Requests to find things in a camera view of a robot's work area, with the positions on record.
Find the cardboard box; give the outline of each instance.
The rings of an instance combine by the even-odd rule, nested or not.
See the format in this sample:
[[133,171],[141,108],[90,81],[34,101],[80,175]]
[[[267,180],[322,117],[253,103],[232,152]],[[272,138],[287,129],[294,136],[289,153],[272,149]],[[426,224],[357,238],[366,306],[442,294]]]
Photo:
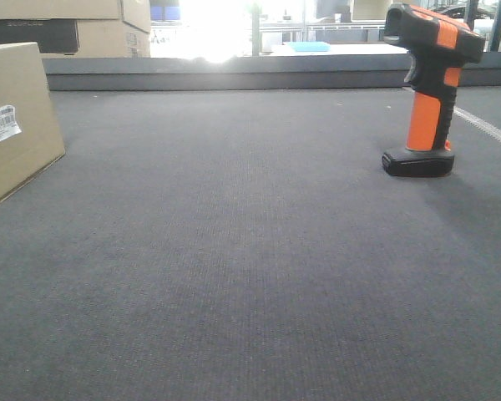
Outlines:
[[78,21],[78,52],[43,58],[150,57],[149,34],[120,21]]
[[64,153],[37,44],[0,45],[0,201]]
[[384,21],[392,0],[352,0],[352,21]]
[[111,19],[150,32],[149,0],[0,0],[0,19]]

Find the metal post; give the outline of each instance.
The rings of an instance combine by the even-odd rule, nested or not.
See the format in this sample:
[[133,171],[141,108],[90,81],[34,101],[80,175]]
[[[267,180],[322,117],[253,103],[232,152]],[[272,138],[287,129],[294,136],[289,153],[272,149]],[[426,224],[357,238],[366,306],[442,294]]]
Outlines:
[[501,0],[499,0],[498,8],[495,12],[495,18],[493,19],[492,34],[490,35],[488,50],[490,52],[498,52],[500,44],[501,44]]
[[261,9],[257,2],[252,3],[252,55],[259,56],[261,51],[260,35]]
[[475,26],[475,16],[477,15],[478,0],[469,0],[464,12],[464,22],[473,31]]

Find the scanner handle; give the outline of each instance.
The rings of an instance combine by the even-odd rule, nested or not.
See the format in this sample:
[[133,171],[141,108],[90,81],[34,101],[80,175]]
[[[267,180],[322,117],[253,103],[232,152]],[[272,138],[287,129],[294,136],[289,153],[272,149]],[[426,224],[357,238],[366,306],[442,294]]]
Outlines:
[[412,55],[405,81],[416,92],[407,148],[417,151],[444,150],[453,117],[462,64],[434,54]]

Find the blue object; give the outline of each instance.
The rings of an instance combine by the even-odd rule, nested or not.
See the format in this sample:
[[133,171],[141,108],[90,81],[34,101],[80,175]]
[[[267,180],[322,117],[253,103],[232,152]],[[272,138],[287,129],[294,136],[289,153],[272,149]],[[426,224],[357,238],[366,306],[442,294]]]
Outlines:
[[153,21],[161,21],[163,19],[163,7],[152,6],[150,8],[150,19]]
[[328,52],[331,45],[326,42],[286,42],[296,52]]
[[165,7],[165,21],[179,21],[180,7]]

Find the stacked cardboard box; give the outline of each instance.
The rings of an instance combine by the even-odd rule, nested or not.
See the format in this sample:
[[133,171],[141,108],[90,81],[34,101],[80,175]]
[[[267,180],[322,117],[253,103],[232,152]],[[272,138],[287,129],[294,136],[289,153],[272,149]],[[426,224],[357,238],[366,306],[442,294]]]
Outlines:
[[0,201],[64,152],[37,44],[0,44]]
[[45,58],[149,57],[149,0],[0,0],[0,43]]

